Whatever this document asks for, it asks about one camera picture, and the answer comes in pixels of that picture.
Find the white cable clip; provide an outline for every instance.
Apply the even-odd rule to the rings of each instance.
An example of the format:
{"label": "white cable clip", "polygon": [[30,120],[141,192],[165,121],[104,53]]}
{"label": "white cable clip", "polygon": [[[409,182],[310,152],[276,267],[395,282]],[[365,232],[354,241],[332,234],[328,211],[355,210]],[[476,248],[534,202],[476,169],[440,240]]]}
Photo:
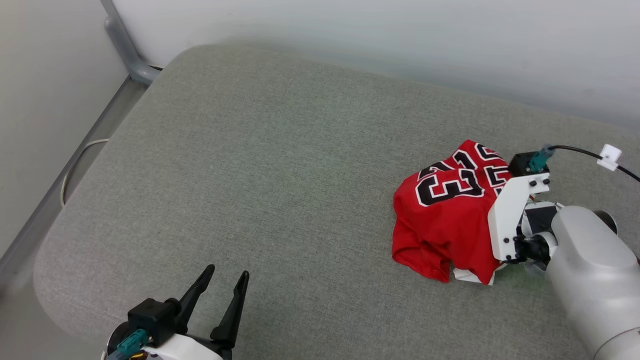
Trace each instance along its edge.
{"label": "white cable clip", "polygon": [[608,168],[613,171],[618,168],[618,164],[616,161],[622,155],[622,151],[615,146],[611,146],[609,144],[605,144],[600,152],[600,156],[602,156],[602,160],[598,160],[598,165],[604,168]]}

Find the white wall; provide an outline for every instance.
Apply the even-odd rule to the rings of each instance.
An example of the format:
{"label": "white wall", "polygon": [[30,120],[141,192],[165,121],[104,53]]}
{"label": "white wall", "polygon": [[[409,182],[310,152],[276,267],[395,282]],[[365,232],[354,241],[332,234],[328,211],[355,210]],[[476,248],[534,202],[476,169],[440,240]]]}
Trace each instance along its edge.
{"label": "white wall", "polygon": [[252,38],[640,128],[637,0],[115,0],[140,53]]}
{"label": "white wall", "polygon": [[0,4],[0,256],[127,77],[99,0]]}

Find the printed number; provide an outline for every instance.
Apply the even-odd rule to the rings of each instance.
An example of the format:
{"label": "printed number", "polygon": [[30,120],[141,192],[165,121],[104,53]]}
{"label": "printed number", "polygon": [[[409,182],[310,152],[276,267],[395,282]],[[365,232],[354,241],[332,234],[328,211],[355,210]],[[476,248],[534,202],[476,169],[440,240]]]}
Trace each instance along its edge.
{"label": "printed number", "polygon": [[493,167],[487,166],[484,168],[484,173],[486,174],[486,178],[489,179],[489,184],[491,184],[492,188],[496,186],[506,184],[507,180],[500,178],[500,174],[508,174],[509,169],[507,167]]}
{"label": "printed number", "polygon": [[427,175],[431,175],[436,171],[447,171],[447,170],[453,170],[453,168],[442,161],[438,161],[435,164],[431,164],[428,167],[423,168],[418,174],[418,180],[422,179]]}
{"label": "printed number", "polygon": [[456,196],[481,197],[484,189],[478,185],[476,173],[473,170],[461,168],[458,170],[460,180],[438,183],[437,176],[425,177],[415,188],[418,201],[422,206],[433,205],[438,201],[453,199]]}
{"label": "printed number", "polygon": [[476,152],[483,160],[502,159],[500,155],[489,150],[488,147],[480,145],[479,143],[476,144]]}
{"label": "printed number", "polygon": [[453,154],[453,160],[455,160],[457,164],[462,165],[463,168],[468,168],[472,170],[475,170],[478,168],[476,163],[474,163],[474,161],[471,160],[471,156],[469,156],[469,154],[464,150],[456,151]]}

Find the white cable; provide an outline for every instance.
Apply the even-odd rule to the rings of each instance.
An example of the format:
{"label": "white cable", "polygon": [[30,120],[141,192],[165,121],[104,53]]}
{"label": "white cable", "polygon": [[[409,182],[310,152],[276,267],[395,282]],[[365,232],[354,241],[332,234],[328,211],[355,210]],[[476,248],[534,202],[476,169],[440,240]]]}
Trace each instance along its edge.
{"label": "white cable", "polygon": [[68,183],[68,180],[69,180],[69,174],[76,167],[76,164],[80,160],[80,157],[82,156],[82,154],[84,154],[85,150],[87,150],[87,149],[89,149],[89,147],[91,147],[91,145],[95,145],[97,143],[102,143],[102,142],[107,142],[107,141],[109,141],[108,138],[107,139],[94,140],[92,142],[87,143],[84,146],[84,149],[82,149],[82,151],[80,152],[80,156],[78,156],[78,159],[76,160],[76,162],[73,165],[71,165],[71,168],[65,174],[64,179],[62,179],[62,187],[60,188],[60,205],[62,205],[63,208],[65,207],[65,192],[67,190],[67,183]]}

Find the teal connector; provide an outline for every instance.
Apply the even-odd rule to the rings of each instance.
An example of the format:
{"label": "teal connector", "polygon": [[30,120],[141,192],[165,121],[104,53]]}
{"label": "teal connector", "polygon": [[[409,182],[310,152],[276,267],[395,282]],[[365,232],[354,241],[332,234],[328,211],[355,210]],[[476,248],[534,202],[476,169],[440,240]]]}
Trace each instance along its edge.
{"label": "teal connector", "polygon": [[549,149],[551,145],[546,145],[538,151],[529,161],[529,171],[541,172],[547,166],[547,160],[554,154],[555,150]]}
{"label": "teal connector", "polygon": [[129,335],[126,339],[118,344],[118,351],[121,352],[126,359],[137,353],[149,343],[149,336],[143,329],[138,329]]}

